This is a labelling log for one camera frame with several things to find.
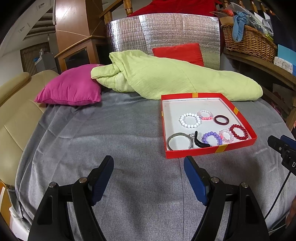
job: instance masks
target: black cable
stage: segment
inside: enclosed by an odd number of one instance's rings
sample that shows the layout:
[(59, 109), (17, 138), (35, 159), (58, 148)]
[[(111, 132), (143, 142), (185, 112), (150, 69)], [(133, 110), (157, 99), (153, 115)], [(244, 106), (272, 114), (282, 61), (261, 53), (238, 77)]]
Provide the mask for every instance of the black cable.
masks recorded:
[(277, 201), (277, 199), (279, 198), (279, 196), (280, 196), (280, 194), (281, 194), (281, 192), (282, 192), (282, 190), (283, 190), (283, 188), (284, 188), (284, 186), (285, 186), (285, 184), (286, 184), (286, 182), (287, 182), (287, 180), (288, 180), (290, 174), (291, 174), (291, 172), (288, 173), (288, 175), (287, 175), (287, 177), (286, 177), (286, 179), (285, 179), (283, 185), (281, 186), (281, 189), (279, 190), (279, 193), (278, 193), (276, 199), (274, 200), (274, 203), (272, 204), (270, 210), (269, 210), (268, 213), (266, 214), (264, 220), (267, 218), (267, 216), (270, 214), (271, 210), (274, 208), (274, 205), (276, 204), (276, 201)]

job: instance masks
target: bangle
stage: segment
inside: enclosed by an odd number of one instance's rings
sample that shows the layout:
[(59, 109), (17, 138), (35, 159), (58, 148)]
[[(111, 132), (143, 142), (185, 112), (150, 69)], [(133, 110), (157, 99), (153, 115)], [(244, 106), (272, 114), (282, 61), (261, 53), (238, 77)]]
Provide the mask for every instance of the bangle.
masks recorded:
[[(188, 125), (188, 124), (186, 124), (186, 122), (184, 121), (184, 118), (186, 116), (195, 117), (196, 123), (194, 125)], [(200, 125), (200, 123), (201, 123), (199, 116), (197, 114), (193, 114), (193, 113), (192, 114), (191, 113), (186, 113), (184, 115), (181, 115), (179, 121), (180, 121), (180, 123), (181, 123), (182, 126), (187, 127), (187, 128), (197, 128)]]
[[(230, 135), (230, 139), (226, 139), (225, 137), (224, 137), (224, 135), (223, 135), (223, 133), (228, 133), (229, 135)], [(226, 142), (226, 143), (231, 143), (231, 142), (233, 142), (233, 140), (234, 140), (234, 135), (232, 134), (232, 132), (230, 131), (230, 130), (226, 130), (226, 129), (224, 129), (224, 130), (221, 130), (221, 131), (219, 131), (219, 136), (222, 138), (222, 141), (224, 141), (224, 142)]]
[(208, 144), (207, 142), (207, 137), (209, 136), (214, 136), (217, 141), (218, 141), (218, 145), (222, 145), (222, 140), (221, 140), (221, 137), (216, 133), (216, 132), (208, 132), (208, 133), (205, 133), (203, 136), (202, 136), (202, 142), (205, 143), (205, 144)]
[[(217, 118), (223, 118), (226, 120), (226, 122), (219, 122), (219, 121), (217, 121)], [(214, 118), (214, 122), (219, 125), (226, 126), (229, 123), (229, 119), (224, 115), (216, 115)]]
[(168, 145), (169, 150), (173, 150), (172, 148), (170, 148), (169, 142), (170, 142), (170, 140), (171, 140), (172, 138), (174, 138), (174, 137), (176, 137), (176, 136), (185, 136), (185, 137), (187, 137), (187, 138), (191, 141), (191, 145), (189, 146), (188, 149), (193, 148), (194, 135), (192, 135), (192, 134), (187, 135), (187, 134), (185, 134), (185, 133), (178, 132), (178, 133), (172, 134), (172, 135), (168, 138), (167, 145)]
[[(203, 117), (202, 116), (202, 113), (208, 113), (209, 114), (209, 117)], [(200, 110), (197, 115), (200, 117), (200, 119), (202, 120), (211, 120), (213, 119), (213, 114), (210, 112), (210, 111), (207, 111), (207, 110)]]
[[(240, 137), (238, 134), (235, 133), (235, 131), (233, 130), (233, 128), (239, 128), (241, 129), (243, 132), (244, 132), (244, 136), (243, 137)], [(247, 133), (247, 130), (242, 127), (241, 125), (232, 125), (229, 130), (231, 131), (231, 133), (233, 134), (233, 136), (238, 139), (238, 140), (246, 140), (248, 139), (248, 133)]]

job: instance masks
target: human hand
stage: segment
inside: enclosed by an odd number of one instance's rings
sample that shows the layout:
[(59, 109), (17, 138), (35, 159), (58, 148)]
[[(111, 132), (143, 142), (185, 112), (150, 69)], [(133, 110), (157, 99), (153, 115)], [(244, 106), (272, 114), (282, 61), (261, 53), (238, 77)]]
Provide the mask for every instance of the human hand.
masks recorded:
[(292, 202), (290, 212), (289, 212), (289, 214), (288, 214), (288, 216), (286, 218), (286, 226), (288, 226), (291, 223), (291, 221), (292, 221), (293, 217), (295, 216), (295, 214), (296, 214), (296, 197), (294, 198), (294, 200)]

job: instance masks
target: dark maroon bangle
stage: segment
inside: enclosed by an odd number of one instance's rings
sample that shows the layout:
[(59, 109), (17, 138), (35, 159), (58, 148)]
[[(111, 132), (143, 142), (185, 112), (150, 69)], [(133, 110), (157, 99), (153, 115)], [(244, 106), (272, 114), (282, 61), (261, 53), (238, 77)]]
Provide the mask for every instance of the dark maroon bangle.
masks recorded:
[[(233, 128), (239, 128), (244, 132), (244, 136), (240, 137), (238, 134), (236, 134), (233, 130)], [(247, 130), (245, 128), (243, 128), (241, 125), (232, 125), (229, 130), (231, 131), (231, 133), (234, 135), (234, 137), (238, 140), (246, 140), (248, 139), (248, 133)]]
[[(219, 121), (217, 121), (217, 118), (223, 118), (223, 119), (226, 120), (226, 122), (219, 122)], [(226, 126), (229, 123), (229, 119), (226, 116), (223, 116), (223, 115), (216, 115), (215, 118), (214, 118), (214, 122), (219, 124), (219, 125)]]

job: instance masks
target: beige leather sofa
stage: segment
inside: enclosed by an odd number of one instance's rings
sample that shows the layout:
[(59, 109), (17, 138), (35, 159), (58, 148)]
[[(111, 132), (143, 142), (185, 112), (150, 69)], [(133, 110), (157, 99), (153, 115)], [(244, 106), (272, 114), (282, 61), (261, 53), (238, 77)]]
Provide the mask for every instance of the beige leather sofa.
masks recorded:
[(56, 76), (52, 70), (25, 72), (0, 86), (0, 179), (7, 185), (15, 185), (20, 158), (45, 110), (34, 99)]

